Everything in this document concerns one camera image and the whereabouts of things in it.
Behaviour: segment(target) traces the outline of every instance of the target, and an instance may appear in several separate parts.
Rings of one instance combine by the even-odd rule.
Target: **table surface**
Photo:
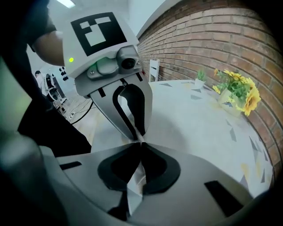
[[[217,93],[207,87],[195,89],[193,80],[160,81],[150,86],[153,111],[144,135],[147,143],[211,162],[245,186],[253,197],[268,190],[272,178],[271,161],[244,115],[234,117],[227,113],[218,104]],[[121,106],[126,112],[125,101]],[[92,152],[132,142],[102,113],[98,114]]]

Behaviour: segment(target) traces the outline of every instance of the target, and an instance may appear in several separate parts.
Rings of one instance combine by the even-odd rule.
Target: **small green plant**
[[[207,75],[205,74],[204,70],[198,71],[198,80],[204,81],[207,79]]]

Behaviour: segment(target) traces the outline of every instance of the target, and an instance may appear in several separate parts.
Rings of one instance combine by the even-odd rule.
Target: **fluorescent light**
[[[71,0],[57,0],[58,2],[62,3],[68,8],[72,8],[75,6],[75,4]]]

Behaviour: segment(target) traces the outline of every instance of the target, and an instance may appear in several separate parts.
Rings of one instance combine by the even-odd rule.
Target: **white vase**
[[[195,89],[201,89],[204,85],[204,81],[199,80],[199,79],[195,79]]]
[[[228,89],[223,90],[221,95],[218,98],[218,103],[225,111],[227,111],[231,115],[239,117],[239,115],[241,114],[241,111],[237,110],[236,104],[238,104],[238,106],[241,106],[241,103],[238,97],[236,96],[233,97],[235,102],[233,103],[229,102],[229,97],[231,96],[231,94],[232,93]]]

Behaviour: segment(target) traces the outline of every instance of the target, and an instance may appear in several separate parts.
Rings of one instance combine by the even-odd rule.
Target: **wire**
[[[92,104],[89,106],[88,111],[87,111],[81,118],[79,118],[77,121],[71,123],[71,125],[73,125],[73,124],[77,123],[79,120],[81,120],[81,119],[90,111],[90,109],[92,108],[92,105],[93,105],[93,102],[92,102]]]

